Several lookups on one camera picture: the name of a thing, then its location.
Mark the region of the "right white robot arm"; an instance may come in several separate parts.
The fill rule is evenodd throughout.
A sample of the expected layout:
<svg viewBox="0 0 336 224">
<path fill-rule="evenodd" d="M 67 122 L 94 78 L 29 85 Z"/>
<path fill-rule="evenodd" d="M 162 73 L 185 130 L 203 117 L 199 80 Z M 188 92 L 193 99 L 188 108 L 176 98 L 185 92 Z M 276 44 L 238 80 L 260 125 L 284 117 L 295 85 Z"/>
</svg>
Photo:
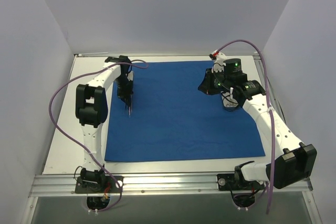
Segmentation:
<svg viewBox="0 0 336 224">
<path fill-rule="evenodd" d="M 235 166 L 236 187 L 244 189 L 251 182 L 269 182 L 271 187 L 282 189 L 311 176 L 316 148 L 292 133 L 272 107 L 269 93 L 242 71 L 239 58 L 214 59 L 198 90 L 206 95 L 220 94 L 223 101 L 242 108 L 255 121 L 260 138 L 270 143 L 269 161 L 248 161 Z"/>
</svg>

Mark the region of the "metal instrument tray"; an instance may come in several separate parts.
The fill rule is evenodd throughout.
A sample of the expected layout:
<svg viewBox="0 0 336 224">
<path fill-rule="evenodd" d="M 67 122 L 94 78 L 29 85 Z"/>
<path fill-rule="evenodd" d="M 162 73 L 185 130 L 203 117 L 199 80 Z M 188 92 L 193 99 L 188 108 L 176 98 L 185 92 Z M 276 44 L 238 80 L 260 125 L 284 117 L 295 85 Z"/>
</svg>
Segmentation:
<svg viewBox="0 0 336 224">
<path fill-rule="evenodd" d="M 223 107 L 226 111 L 233 112 L 239 108 L 238 102 L 230 97 L 229 93 L 221 93 Z"/>
</svg>

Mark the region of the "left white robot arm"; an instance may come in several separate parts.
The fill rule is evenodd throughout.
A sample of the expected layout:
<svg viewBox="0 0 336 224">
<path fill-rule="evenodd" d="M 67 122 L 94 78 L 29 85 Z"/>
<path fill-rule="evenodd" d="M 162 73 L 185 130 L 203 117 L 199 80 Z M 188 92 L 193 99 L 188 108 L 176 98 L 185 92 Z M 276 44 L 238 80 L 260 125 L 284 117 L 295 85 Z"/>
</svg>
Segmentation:
<svg viewBox="0 0 336 224">
<path fill-rule="evenodd" d="M 115 84 L 117 97 L 131 111 L 134 74 L 130 66 L 127 56 L 108 57 L 92 80 L 76 87 L 75 116 L 82 128 L 83 144 L 89 149 L 85 152 L 80 178 L 94 192 L 102 191 L 107 180 L 101 150 L 102 126 L 109 110 L 106 90 Z"/>
</svg>

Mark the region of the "blue surgical cloth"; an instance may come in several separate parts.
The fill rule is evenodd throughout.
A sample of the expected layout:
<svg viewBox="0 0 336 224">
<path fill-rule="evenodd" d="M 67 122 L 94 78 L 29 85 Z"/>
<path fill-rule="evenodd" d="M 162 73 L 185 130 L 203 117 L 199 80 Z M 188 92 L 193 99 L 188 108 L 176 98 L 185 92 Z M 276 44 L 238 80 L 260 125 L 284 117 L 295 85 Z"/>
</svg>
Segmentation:
<svg viewBox="0 0 336 224">
<path fill-rule="evenodd" d="M 262 157 L 254 120 L 198 90 L 210 61 L 156 62 L 135 69 L 132 111 L 111 95 L 105 160 L 157 162 Z"/>
</svg>

